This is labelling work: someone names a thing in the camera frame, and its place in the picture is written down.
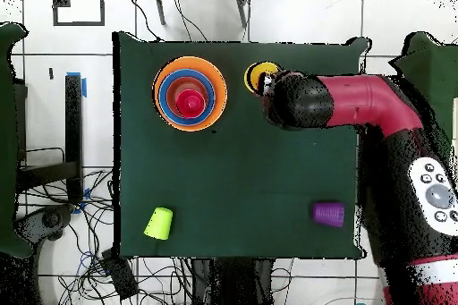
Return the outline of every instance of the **green cup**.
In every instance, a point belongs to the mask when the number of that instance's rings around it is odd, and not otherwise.
[[[143,233],[158,240],[167,240],[172,223],[172,214],[172,210],[167,208],[154,209],[153,216],[151,216]]]

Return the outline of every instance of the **control button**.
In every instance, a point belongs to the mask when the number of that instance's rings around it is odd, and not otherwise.
[[[438,221],[438,222],[445,222],[447,220],[447,215],[444,213],[444,212],[436,212],[434,214],[434,218]]]
[[[428,174],[422,175],[420,179],[422,182],[432,182],[431,176],[429,176]]]
[[[426,200],[433,207],[448,209],[454,203],[454,194],[444,185],[434,184],[426,190]]]

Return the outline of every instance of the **floor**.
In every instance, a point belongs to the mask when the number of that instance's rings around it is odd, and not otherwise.
[[[135,0],[148,18],[149,28],[165,40],[187,40],[181,15],[174,0],[163,0],[166,25],[158,19],[155,0]],[[243,28],[235,0],[180,0],[182,12],[196,23],[209,40],[242,40]],[[445,43],[458,38],[456,0],[251,0],[250,40],[255,42],[290,41],[296,43],[344,43],[355,36],[372,39],[367,73],[394,73],[388,61],[400,54],[404,38],[416,30],[430,32]],[[112,121],[112,31],[128,31],[140,39],[154,37],[145,18],[131,0],[105,0],[105,26],[54,26],[52,0],[0,0],[0,21],[23,23],[29,31],[24,41],[13,48],[12,64],[19,78],[29,87],[27,107],[28,148],[64,148],[64,75],[80,72],[87,81],[83,98],[83,141],[85,187],[96,179],[97,171],[109,174],[113,165]],[[99,21],[99,0],[71,0],[71,7],[58,9],[59,21]],[[191,38],[202,40],[199,32],[188,25]],[[61,157],[58,150],[30,152],[29,165],[54,163]],[[106,184],[95,191],[99,198],[109,199]],[[18,216],[46,202],[33,192],[21,197]],[[94,214],[97,208],[86,207]],[[111,247],[113,213],[101,217],[97,235],[100,249]],[[89,228],[81,213],[72,215],[71,225],[78,234],[82,250],[89,250]],[[369,251],[367,234],[361,230],[361,246]],[[175,292],[180,287],[170,267],[169,258],[135,258],[132,270],[144,292]],[[65,229],[64,236],[47,241],[39,264],[39,284],[45,305],[57,305],[64,288],[78,275],[81,253],[75,233]],[[293,277],[286,289],[274,293],[276,305],[383,305],[377,269],[370,251],[365,259],[299,260],[279,259],[272,285],[280,290],[288,284],[287,272]],[[100,293],[113,291],[104,284]],[[174,302],[183,302],[183,296]],[[160,295],[166,302],[171,297]],[[80,300],[78,305],[103,305],[101,301]],[[105,305],[159,305],[145,293],[131,301],[118,297],[105,299]]]

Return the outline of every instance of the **green table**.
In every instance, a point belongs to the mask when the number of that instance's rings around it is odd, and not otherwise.
[[[360,258],[353,244],[357,134],[352,127],[282,131],[268,124],[243,74],[269,60],[308,73],[358,73],[368,41],[346,45],[141,42],[119,37],[121,254],[124,256]],[[151,85],[175,57],[209,60],[225,78],[223,115],[178,131],[158,115]],[[343,228],[316,224],[316,201],[345,204]],[[143,234],[156,207],[174,220],[167,241]]]

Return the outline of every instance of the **plastic cup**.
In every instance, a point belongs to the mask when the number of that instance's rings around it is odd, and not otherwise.
[[[335,227],[344,225],[344,204],[341,202],[320,202],[313,206],[313,219],[321,224]]]
[[[167,240],[170,233],[170,224],[172,223],[172,210],[167,208],[154,209],[148,225],[143,232],[148,237],[158,240]]]
[[[176,106],[184,118],[196,118],[205,110],[205,98],[197,90],[185,89],[178,94]]]

